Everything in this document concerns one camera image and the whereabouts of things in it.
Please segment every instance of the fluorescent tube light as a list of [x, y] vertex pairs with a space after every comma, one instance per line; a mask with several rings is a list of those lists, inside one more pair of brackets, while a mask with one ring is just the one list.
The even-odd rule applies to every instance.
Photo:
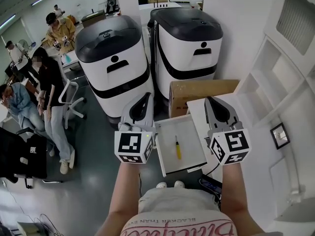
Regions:
[[40, 1], [43, 1], [43, 0], [38, 0], [37, 2], [33, 3], [32, 6], [34, 6], [35, 4], [39, 3]]
[[2, 29], [7, 23], [9, 23], [13, 18], [15, 17], [15, 14], [10, 17], [9, 19], [7, 19], [1, 26], [0, 26], [0, 29]]

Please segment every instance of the dark green floor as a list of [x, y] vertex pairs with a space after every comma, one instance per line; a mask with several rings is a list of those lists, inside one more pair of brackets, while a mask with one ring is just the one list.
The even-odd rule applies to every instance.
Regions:
[[[90, 87], [80, 88], [78, 96], [87, 99], [86, 104], [80, 103], [77, 107], [87, 119], [75, 117], [69, 124], [71, 131], [66, 132], [76, 148], [75, 168], [63, 176], [59, 172], [58, 155], [47, 158], [48, 178], [64, 183], [45, 184], [36, 180], [33, 190], [27, 190], [23, 180], [8, 185], [26, 214], [35, 218], [45, 213], [65, 236], [91, 236], [98, 230], [107, 216], [120, 164], [114, 155], [114, 130]], [[157, 118], [164, 119], [167, 115], [160, 114]], [[188, 188], [198, 188], [200, 175], [201, 171], [179, 172], [163, 178], [158, 154], [153, 151], [148, 163], [141, 166], [142, 193], [161, 181], [171, 186], [178, 179]], [[7, 190], [0, 187], [0, 210], [3, 209], [1, 219], [12, 229], [17, 220], [30, 222], [12, 202]]]

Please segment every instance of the denim jacket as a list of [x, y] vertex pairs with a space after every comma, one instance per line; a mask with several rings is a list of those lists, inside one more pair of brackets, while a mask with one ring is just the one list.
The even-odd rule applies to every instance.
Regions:
[[13, 97], [8, 99], [8, 110], [11, 115], [18, 117], [19, 125], [22, 126], [24, 117], [30, 118], [32, 108], [36, 108], [36, 106], [31, 101], [30, 95], [24, 85], [14, 83], [11, 87], [13, 89]]

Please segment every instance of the drawer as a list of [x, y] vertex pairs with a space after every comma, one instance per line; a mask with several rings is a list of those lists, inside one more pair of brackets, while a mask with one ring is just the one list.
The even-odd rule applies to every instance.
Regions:
[[[178, 171], [193, 171], [207, 164], [191, 115], [155, 122], [156, 145], [163, 176]], [[176, 139], [182, 159], [176, 153]]]

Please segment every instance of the white shoe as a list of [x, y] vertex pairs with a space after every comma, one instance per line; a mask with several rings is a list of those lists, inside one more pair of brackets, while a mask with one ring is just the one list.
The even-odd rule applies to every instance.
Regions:
[[75, 157], [75, 150], [74, 150], [74, 148], [72, 147], [72, 152], [71, 152], [70, 160], [68, 160], [68, 162], [69, 162], [69, 168], [70, 168], [70, 169], [73, 169], [73, 166], [74, 166], [74, 157]]
[[175, 184], [174, 184], [174, 187], [175, 187], [175, 188], [178, 188], [178, 187], [179, 187], [179, 188], [185, 188], [185, 184], [184, 184], [182, 181], [178, 181], [178, 180], [177, 180], [177, 181], [175, 182]]
[[157, 185], [157, 188], [167, 188], [166, 182], [161, 182]]
[[55, 155], [55, 149], [53, 148], [51, 151], [49, 151], [49, 155], [53, 157]]
[[61, 166], [60, 166], [60, 172], [61, 174], [67, 174], [69, 167], [68, 167], [68, 162], [66, 160], [60, 160]]

